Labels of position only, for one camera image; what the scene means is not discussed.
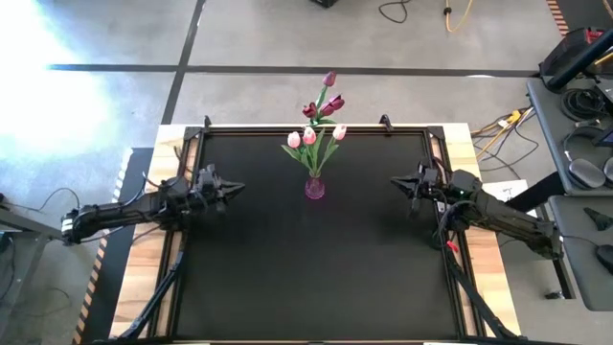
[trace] black box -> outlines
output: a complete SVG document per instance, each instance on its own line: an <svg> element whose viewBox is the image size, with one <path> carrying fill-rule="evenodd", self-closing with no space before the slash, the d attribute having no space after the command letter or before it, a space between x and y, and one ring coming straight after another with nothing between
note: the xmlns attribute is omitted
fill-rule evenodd
<svg viewBox="0 0 613 345"><path fill-rule="evenodd" d="M325 7L326 9L330 8L332 5L334 5L334 3L336 3L336 0L311 0L311 1L318 3L319 5Z"/></svg>

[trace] white paper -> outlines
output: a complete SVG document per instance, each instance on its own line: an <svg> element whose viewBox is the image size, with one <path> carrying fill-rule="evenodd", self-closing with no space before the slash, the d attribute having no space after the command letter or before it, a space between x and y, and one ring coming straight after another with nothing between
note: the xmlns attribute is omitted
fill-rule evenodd
<svg viewBox="0 0 613 345"><path fill-rule="evenodd" d="M483 190L495 196L498 200L509 201L515 196L520 195L528 189L526 180L513 180L505 182L484 183ZM536 217L536 211L528 213L532 217Z"/></svg>

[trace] green leaf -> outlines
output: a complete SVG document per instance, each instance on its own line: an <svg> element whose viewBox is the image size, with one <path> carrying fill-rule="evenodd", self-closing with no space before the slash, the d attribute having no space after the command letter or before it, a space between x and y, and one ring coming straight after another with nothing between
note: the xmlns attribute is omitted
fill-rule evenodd
<svg viewBox="0 0 613 345"><path fill-rule="evenodd" d="M293 149L289 146L281 145L281 147L287 152L292 158L300 162L300 153L297 149Z"/></svg>
<svg viewBox="0 0 613 345"><path fill-rule="evenodd" d="M319 120L319 125L336 125L336 123L330 119L321 119Z"/></svg>
<svg viewBox="0 0 613 345"><path fill-rule="evenodd" d="M311 151L311 158L313 159L313 167L315 167L315 169L317 169L317 156L319 155L319 147L321 146L322 141L324 140L325 132L326 132L326 129L322 128L322 130L317 135L317 140L315 140L315 144L313 144L313 148Z"/></svg>
<svg viewBox="0 0 613 345"><path fill-rule="evenodd" d="M324 159L322 159L322 164L319 166L317 172L320 172L322 168L324 168L324 164L328 161L328 158L332 156L332 154L338 149L338 145L332 145L329 149L326 150L326 154L324 154Z"/></svg>
<svg viewBox="0 0 613 345"><path fill-rule="evenodd" d="M324 87L322 87L322 91L319 93L319 97L317 98L317 103L315 103L317 110L319 110L319 107L322 106L322 103L326 98L326 91L328 91L328 87L324 85Z"/></svg>
<svg viewBox="0 0 613 345"><path fill-rule="evenodd" d="M305 165L305 167L307 167L310 172L312 172L312 168L310 167L310 164L308 163L308 149L305 149L305 151L300 156L300 162L303 165Z"/></svg>

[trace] concrete floor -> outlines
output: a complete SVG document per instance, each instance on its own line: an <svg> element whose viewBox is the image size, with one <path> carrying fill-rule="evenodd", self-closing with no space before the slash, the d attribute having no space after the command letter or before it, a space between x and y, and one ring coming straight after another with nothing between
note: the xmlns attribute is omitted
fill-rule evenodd
<svg viewBox="0 0 613 345"><path fill-rule="evenodd" d="M535 70L560 40L545 0L475 1L466 25L444 30L443 3L413 0L398 25L377 11L384 1L339 0L324 11L307 0L208 0L199 21L192 65L401 67ZM454 2L454 18L466 0ZM181 57L196 0L21 1L0 10L3 76L0 191L10 202L37 207L57 187L76 190L81 203L106 202L125 149L150 147L160 124L173 73L46 71L47 63L169 64ZM15 28L27 28L17 36ZM319 89L321 76L188 73L172 122L216 124L297 123L300 109ZM477 128L528 104L518 78L340 76L336 89L347 105L337 119L375 122L466 122ZM522 133L540 148L515 166L534 184L554 170L537 119ZM513 135L500 156L512 161L531 144ZM489 160L482 169L496 167ZM513 179L507 170L484 172L486 182ZM58 226L74 200L57 195L44 215ZM97 246L47 245L26 296L29 310L71 307L20 325L12 343L40 339L67 344ZM551 264L521 243L503 248L513 302L523 334L538 340L607 344L613 313L590 312L575 301L546 301L557 289Z"/></svg>

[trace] tulip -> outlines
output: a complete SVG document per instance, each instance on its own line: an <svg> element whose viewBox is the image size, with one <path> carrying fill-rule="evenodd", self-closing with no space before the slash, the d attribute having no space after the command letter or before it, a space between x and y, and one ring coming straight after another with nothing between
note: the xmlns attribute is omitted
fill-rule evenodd
<svg viewBox="0 0 613 345"><path fill-rule="evenodd" d="M293 149L300 146L300 134L298 132L291 132L287 135L287 145Z"/></svg>
<svg viewBox="0 0 613 345"><path fill-rule="evenodd" d="M315 134L315 131L313 130L313 128L307 127L305 129L305 134L303 135L303 141L306 145L313 145L315 144L315 140L317 140L317 135Z"/></svg>
<svg viewBox="0 0 613 345"><path fill-rule="evenodd" d="M328 103L322 108L322 116L330 116L334 112L332 104Z"/></svg>
<svg viewBox="0 0 613 345"><path fill-rule="evenodd" d="M314 102L311 102L309 105L305 105L303 109L303 114L307 116L309 119L314 118L317 115L317 107Z"/></svg>
<svg viewBox="0 0 613 345"><path fill-rule="evenodd" d="M345 100L341 98L341 95L337 95L336 97L331 98L328 101L328 104L330 104L334 110L338 110L345 105Z"/></svg>
<svg viewBox="0 0 613 345"><path fill-rule="evenodd" d="M333 87L336 81L336 72L329 71L324 78L324 85L327 87Z"/></svg>
<svg viewBox="0 0 613 345"><path fill-rule="evenodd" d="M343 140L343 138L345 138L345 133L347 133L347 126L338 125L334 129L334 132L332 133L332 137L334 137L334 139L336 140Z"/></svg>

